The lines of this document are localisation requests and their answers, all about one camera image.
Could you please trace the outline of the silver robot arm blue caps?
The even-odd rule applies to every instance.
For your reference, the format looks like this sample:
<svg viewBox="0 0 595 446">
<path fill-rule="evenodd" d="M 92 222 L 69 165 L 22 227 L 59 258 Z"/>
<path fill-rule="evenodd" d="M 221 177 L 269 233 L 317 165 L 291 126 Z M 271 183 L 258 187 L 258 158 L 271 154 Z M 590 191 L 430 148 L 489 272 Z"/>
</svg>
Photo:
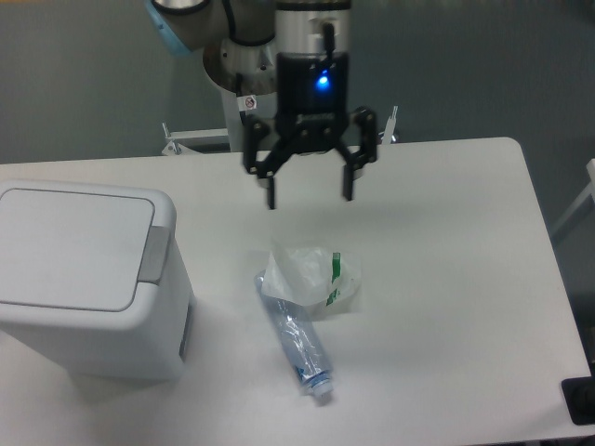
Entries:
<svg viewBox="0 0 595 446">
<path fill-rule="evenodd" d="M 349 1 L 148 1 L 175 55 L 203 53 L 228 141 L 276 206 L 275 176 L 294 155 L 336 151 L 342 196 L 377 155 L 377 115 L 348 108 Z"/>
</svg>

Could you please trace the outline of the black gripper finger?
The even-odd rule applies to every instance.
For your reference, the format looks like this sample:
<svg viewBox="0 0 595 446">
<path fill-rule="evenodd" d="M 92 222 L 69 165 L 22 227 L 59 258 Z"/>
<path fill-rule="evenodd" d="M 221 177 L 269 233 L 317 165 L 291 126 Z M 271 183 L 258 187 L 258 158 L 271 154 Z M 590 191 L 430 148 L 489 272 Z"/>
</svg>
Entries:
<svg viewBox="0 0 595 446">
<path fill-rule="evenodd" d="M 368 163 L 377 160 L 377 114 L 367 107 L 358 107 L 350 114 L 350 121 L 359 128 L 359 149 L 351 152 L 340 140 L 336 149 L 345 164 L 342 174 L 342 196 L 346 201 L 354 199 L 356 172 Z"/>
<path fill-rule="evenodd" d="M 271 127 L 278 135 L 269 154 L 258 160 L 260 143 L 271 133 Z M 249 175 L 257 177 L 258 184 L 266 190 L 267 206 L 276 208 L 275 174 L 295 153 L 293 137 L 297 128 L 285 118 L 260 119 L 247 115 L 244 123 L 243 166 Z"/>
</svg>

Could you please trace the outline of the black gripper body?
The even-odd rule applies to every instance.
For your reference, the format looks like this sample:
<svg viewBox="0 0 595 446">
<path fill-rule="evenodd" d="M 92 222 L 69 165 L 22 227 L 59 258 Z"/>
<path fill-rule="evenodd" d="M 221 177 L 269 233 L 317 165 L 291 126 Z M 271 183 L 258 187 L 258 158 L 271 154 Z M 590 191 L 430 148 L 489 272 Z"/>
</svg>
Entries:
<svg viewBox="0 0 595 446">
<path fill-rule="evenodd" d="M 275 131 L 282 150 L 291 154 L 334 149 L 347 130 L 350 57 L 276 58 L 277 112 Z"/>
</svg>

